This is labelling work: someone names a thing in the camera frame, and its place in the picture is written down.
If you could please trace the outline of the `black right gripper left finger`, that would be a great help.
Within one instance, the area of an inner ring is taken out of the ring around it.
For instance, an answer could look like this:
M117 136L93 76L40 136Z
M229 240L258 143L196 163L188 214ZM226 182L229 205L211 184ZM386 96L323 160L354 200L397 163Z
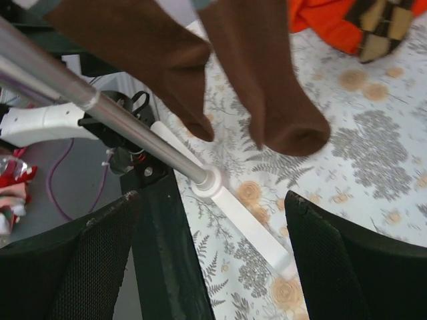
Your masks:
M112 319L140 208L130 191L1 248L1 318Z

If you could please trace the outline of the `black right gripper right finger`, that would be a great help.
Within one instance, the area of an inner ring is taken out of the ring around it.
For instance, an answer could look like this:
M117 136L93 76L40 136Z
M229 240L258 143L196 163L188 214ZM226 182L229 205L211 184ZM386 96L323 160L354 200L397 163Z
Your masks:
M310 319L425 319L426 248L373 232L293 191L288 231Z

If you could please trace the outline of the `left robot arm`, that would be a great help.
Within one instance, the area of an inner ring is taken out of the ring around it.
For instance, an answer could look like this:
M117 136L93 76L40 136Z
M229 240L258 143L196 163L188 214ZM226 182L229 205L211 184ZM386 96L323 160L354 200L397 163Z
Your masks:
M109 168L116 175L136 169L139 183L145 187L167 175L166 165L141 147L130 142L72 103L18 109L1 105L1 146L20 149L60 139L101 141L113 151Z

